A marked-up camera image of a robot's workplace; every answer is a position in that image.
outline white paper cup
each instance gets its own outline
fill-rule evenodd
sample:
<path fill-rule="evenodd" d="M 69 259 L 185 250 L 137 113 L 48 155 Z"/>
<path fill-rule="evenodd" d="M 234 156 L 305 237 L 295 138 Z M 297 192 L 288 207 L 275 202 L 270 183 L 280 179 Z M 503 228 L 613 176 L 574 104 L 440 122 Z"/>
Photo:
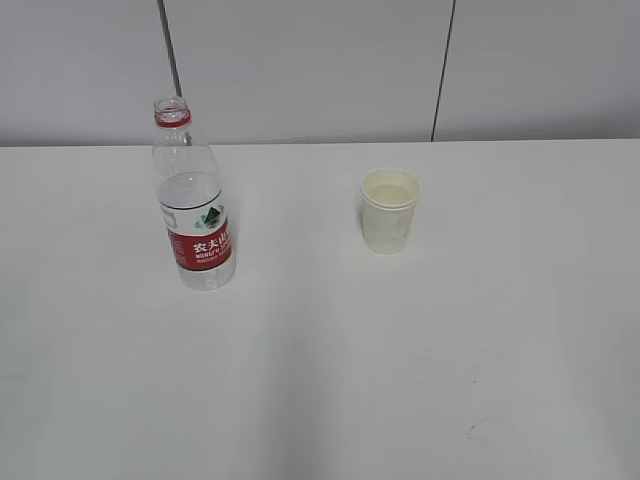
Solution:
<path fill-rule="evenodd" d="M 372 251 L 391 255 L 405 247 L 419 193 L 417 177 L 401 168 L 381 168 L 366 176 L 362 229 Z"/>

